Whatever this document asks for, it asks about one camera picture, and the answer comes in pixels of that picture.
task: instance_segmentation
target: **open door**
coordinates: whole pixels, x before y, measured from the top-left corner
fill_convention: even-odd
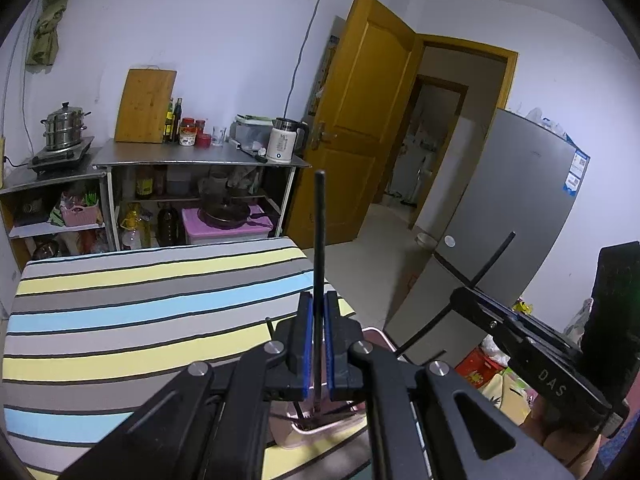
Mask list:
[[[287,235],[313,245],[314,171],[326,171],[326,242],[353,240],[398,134],[424,45],[377,0],[354,0],[305,151]]]

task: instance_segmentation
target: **gas stove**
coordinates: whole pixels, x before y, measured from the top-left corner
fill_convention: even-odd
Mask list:
[[[91,146],[92,140],[94,140],[92,136],[87,136],[82,138],[80,144],[69,148],[56,150],[55,152],[41,150],[29,161],[27,167],[36,173],[76,168],[89,149],[89,146]]]

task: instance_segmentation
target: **white kettle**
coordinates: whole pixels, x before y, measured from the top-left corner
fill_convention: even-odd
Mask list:
[[[306,123],[278,117],[273,121],[267,159],[271,162],[291,162],[294,150],[302,147],[308,133]]]

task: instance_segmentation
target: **blue and white sticker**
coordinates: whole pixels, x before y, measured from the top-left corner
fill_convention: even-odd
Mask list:
[[[571,169],[569,171],[576,177],[582,178],[588,161],[589,157],[587,155],[580,150],[575,150],[574,160],[571,163]]]
[[[570,172],[566,176],[566,180],[564,181],[564,186],[562,186],[562,189],[570,196],[575,196],[576,192],[578,191],[578,186],[580,186],[580,179]]]

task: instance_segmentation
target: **refrigerator door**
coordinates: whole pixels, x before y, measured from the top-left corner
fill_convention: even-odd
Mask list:
[[[431,257],[406,299],[385,326],[385,332],[397,346],[405,343],[449,304],[451,293],[462,283]],[[470,321],[451,312],[436,327],[408,349],[406,356],[422,364],[441,350],[441,359],[459,364],[480,344],[486,334]]]
[[[512,305],[558,238],[575,195],[565,187],[576,148],[520,116],[497,110],[482,155],[436,251],[472,280],[513,231],[478,283]]]

